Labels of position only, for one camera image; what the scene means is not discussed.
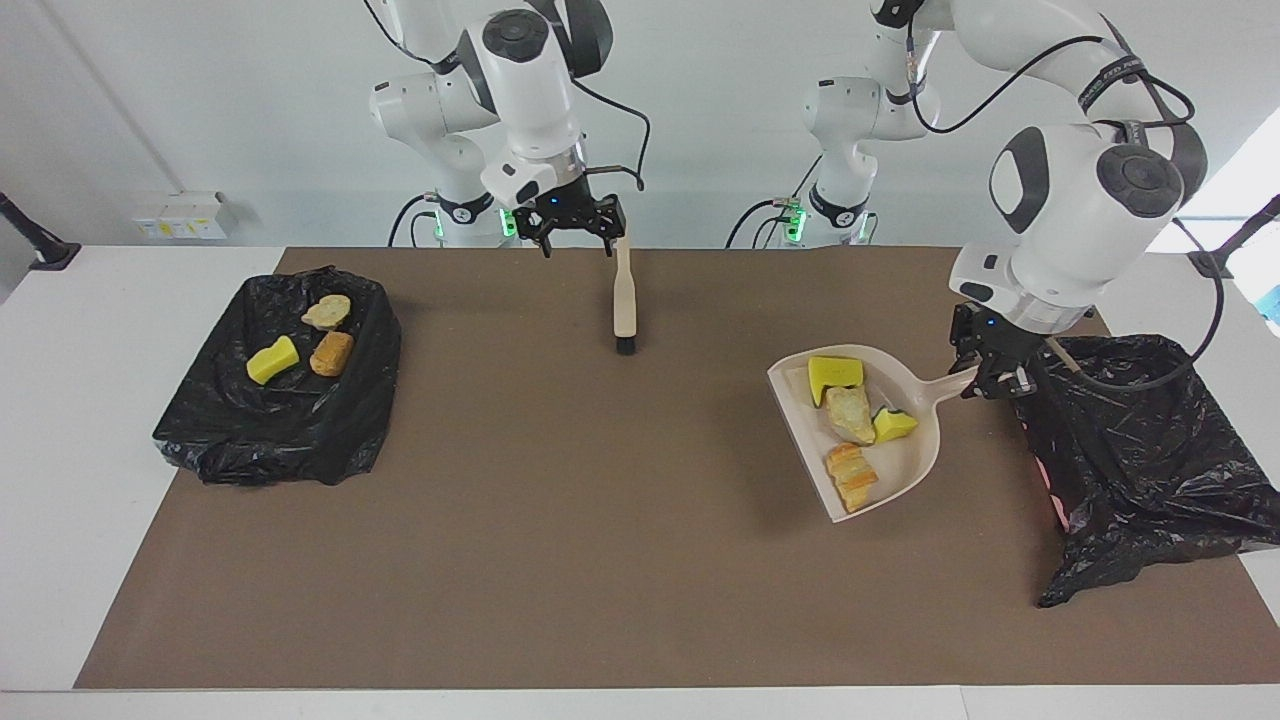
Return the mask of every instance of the brown table mat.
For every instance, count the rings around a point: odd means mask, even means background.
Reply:
[[[378,466],[179,473],[77,687],[1280,682],[1234,557],[1034,607],[1061,543],[1007,404],[945,404],[929,478],[829,523],[764,373],[855,342],[941,375],[954,258],[637,252],[618,357],[598,251],[289,250],[282,272],[381,282],[403,323]]]

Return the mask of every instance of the blue object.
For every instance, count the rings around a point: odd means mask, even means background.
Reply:
[[[1276,286],[1271,292],[1266,293],[1262,300],[1258,300],[1254,304],[1254,306],[1266,319],[1272,323],[1280,323],[1280,286]]]

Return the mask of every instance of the black velcro strap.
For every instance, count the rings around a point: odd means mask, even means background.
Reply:
[[[1115,63],[1102,68],[1098,77],[1093,78],[1093,82],[1084,88],[1080,94],[1079,102],[1080,109],[1085,113],[1089,108],[1098,101],[1098,97],[1107,91],[1112,85],[1133,76],[1144,74],[1147,72],[1147,65],[1137,55],[1125,55]]]

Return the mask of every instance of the black plastic bag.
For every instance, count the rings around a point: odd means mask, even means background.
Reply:
[[[1062,338],[1091,377],[1152,380],[1187,352],[1158,336]],[[1051,354],[1036,395],[1014,401],[1066,533],[1039,600],[1133,580],[1147,565],[1280,544],[1280,493],[1193,372],[1146,392],[1106,393]]]
[[[308,359],[325,333],[301,320],[326,295],[346,295],[352,304],[339,329],[356,345],[337,379],[311,372]],[[261,387],[244,364],[280,336],[293,340],[302,361]],[[338,484],[367,473],[378,459],[399,350],[399,320],[372,281],[332,266],[250,278],[178,386],[156,427],[156,445],[169,462],[205,483]]]

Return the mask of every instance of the yellow sponge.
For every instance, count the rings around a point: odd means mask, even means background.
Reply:
[[[920,423],[901,410],[884,409],[876,414],[876,442],[888,442],[911,434]]]
[[[246,368],[248,369],[248,377],[255,383],[265,386],[268,380],[301,361],[302,359],[298,357],[298,348],[293,346],[293,341],[288,336],[280,336],[280,340],[275,341],[275,345],[265,350],[259,350],[257,355],[250,357]]]
[[[809,389],[813,391],[814,407],[822,407],[822,396],[828,387],[858,387],[863,382],[863,361],[856,357],[809,359]]]

